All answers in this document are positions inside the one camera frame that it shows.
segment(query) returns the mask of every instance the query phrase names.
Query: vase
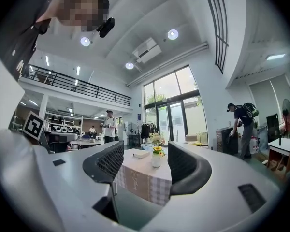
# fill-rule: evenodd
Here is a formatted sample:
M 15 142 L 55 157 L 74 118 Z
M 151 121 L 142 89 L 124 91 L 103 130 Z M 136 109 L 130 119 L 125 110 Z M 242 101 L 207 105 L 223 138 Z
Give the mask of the vase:
M 153 167 L 158 168 L 161 166 L 161 158 L 161 155 L 153 154 L 151 158 L 151 164 L 153 165 Z

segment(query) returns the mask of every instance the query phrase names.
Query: railing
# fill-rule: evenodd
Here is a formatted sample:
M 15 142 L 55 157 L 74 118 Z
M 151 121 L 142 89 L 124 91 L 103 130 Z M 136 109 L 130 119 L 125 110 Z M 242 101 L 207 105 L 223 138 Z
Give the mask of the railing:
M 131 97 L 129 96 L 35 65 L 28 65 L 23 71 L 22 77 L 102 100 L 130 106 Z
M 207 0 L 215 28 L 216 59 L 215 64 L 223 73 L 228 45 L 228 20 L 224 0 Z

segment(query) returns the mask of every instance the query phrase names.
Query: black shirt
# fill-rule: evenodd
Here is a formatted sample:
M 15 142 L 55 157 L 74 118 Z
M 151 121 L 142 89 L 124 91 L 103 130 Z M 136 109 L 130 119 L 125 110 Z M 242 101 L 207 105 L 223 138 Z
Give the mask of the black shirt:
M 45 34 L 49 20 L 36 23 L 51 0 L 18 0 L 0 25 L 0 59 L 18 80 L 36 48 L 39 34 Z
M 247 127 L 251 124 L 252 119 L 248 117 L 248 115 L 246 114 L 246 111 L 244 109 L 243 106 L 235 106 L 235 111 L 234 111 L 234 118 L 237 119 L 241 119 L 241 121 L 243 122 L 244 127 Z

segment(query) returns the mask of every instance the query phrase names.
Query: checkered tablecloth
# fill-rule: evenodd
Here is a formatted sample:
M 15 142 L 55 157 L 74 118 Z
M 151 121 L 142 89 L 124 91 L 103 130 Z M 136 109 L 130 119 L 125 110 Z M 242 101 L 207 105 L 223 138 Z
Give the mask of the checkered tablecloth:
M 133 150 L 125 150 L 124 162 L 114 182 L 145 200 L 165 205 L 172 185 L 167 156 L 163 157 L 159 168 L 154 168 L 151 156 L 136 159 Z

